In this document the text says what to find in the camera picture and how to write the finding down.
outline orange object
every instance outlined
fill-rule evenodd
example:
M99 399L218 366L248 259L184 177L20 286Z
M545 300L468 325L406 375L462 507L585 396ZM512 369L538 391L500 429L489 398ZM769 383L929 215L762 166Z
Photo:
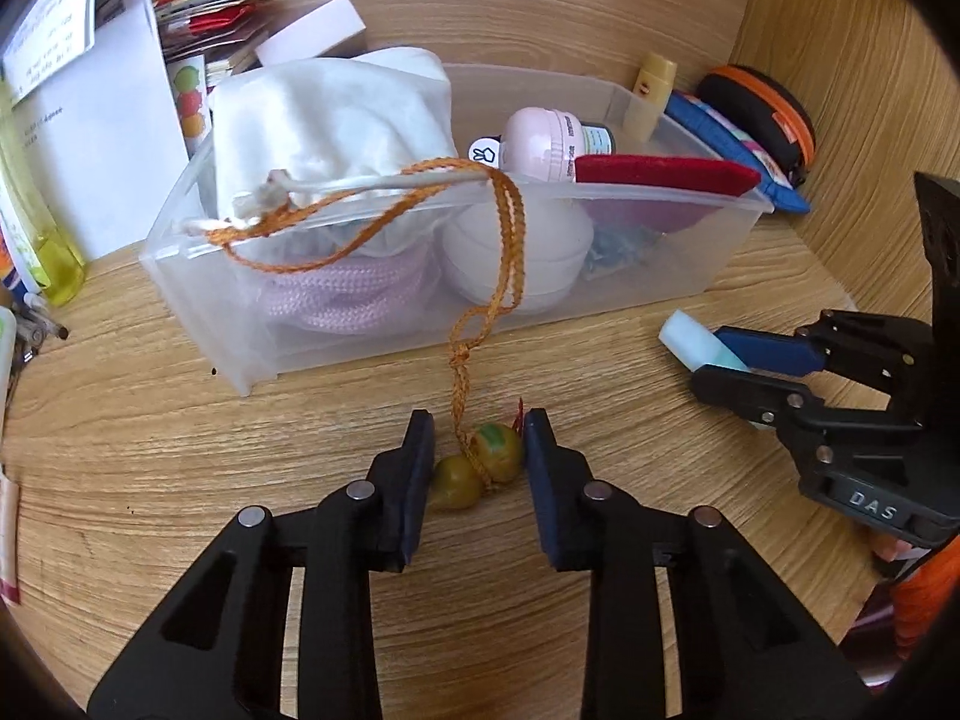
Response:
M958 579L960 538L954 538L907 580L891 587L896 654L901 659L909 658L917 642L929 630L952 595Z
M185 119L181 119L181 131L186 138L199 138L203 135L203 129L206 127L206 119L202 113L195 113Z

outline orange braided cord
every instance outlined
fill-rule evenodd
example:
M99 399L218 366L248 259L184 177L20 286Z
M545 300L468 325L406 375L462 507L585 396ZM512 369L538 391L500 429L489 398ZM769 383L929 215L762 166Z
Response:
M486 172L493 185L493 197L496 201L496 212L500 222L500 268L497 274L496 288L493 290L490 302L486 306L476 306L468 309L462 317L457 319L450 331L450 368L453 371L453 396L450 403L450 415L453 418L453 430L457 436L460 451L464 453L464 456L469 460L489 490L493 486L493 481L483 464L470 449L469 435L462 425L464 411L467 410L467 398L470 393L467 362L469 361L470 351L480 346L487 336L490 336L497 317L510 314L523 298L523 242L526 237L526 220L523 215L523 199L520 196L520 190L504 172L496 170L495 167L481 165L479 162L458 157L440 157L417 162L415 165L405 167L401 172L409 175L410 173L426 172L426 170L438 170L443 167ZM435 187L420 187L408 191L394 205L360 230L347 245L339 248L333 254L310 262L294 265L271 265L256 262L238 254L233 245L253 238L265 238L288 229L319 210L328 207L328 205L368 190L338 191L305 208L296 208L291 204L288 197L284 205L262 215L260 222L250 228L238 230L228 227L221 230L210 230L206 233L206 240L221 247L230 259L256 271L263 271L266 274L303 274L306 271L315 271L324 266L332 265L357 251L395 218L416 208L435 194L440 194L447 187L449 187L449 184L440 184ZM505 306L503 301L506 298L507 291L511 294L511 302ZM474 317L482 317L480 331L475 336L462 338L467 323Z

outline white drawstring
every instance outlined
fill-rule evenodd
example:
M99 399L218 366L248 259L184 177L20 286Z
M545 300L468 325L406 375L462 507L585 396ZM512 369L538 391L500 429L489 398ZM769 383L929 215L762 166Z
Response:
M286 170L271 170L267 181L248 194L233 198L235 217L189 218L176 225L185 235L203 236L211 230L233 227L247 230L260 223L262 215L280 208L288 197L298 208L306 208L323 200L335 191L371 191L419 189L439 184L466 184L472 181L487 181L483 170L431 170L430 172L396 173L395 175L357 175L338 178L335 181L299 181L291 178Z

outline stack of papers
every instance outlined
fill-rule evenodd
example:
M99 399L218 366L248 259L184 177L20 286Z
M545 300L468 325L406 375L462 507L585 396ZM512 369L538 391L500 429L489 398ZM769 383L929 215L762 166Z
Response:
M37 0L4 52L37 189L86 260L141 241L186 167L152 0Z
M256 63L270 35L265 0L164 0L154 3L163 58L187 153L210 132L206 96Z

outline cream plastic bottle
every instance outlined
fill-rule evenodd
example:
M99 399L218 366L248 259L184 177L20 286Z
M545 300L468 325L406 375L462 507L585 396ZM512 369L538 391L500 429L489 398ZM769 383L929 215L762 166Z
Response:
M577 157L615 152L606 127L582 124L565 111L521 108L503 128L499 162L501 170L541 181L575 181Z
M666 110L676 78L676 62L658 53L646 55L637 74L637 83L634 84L634 94L646 104L631 105L623 127L637 143L650 140L659 118Z

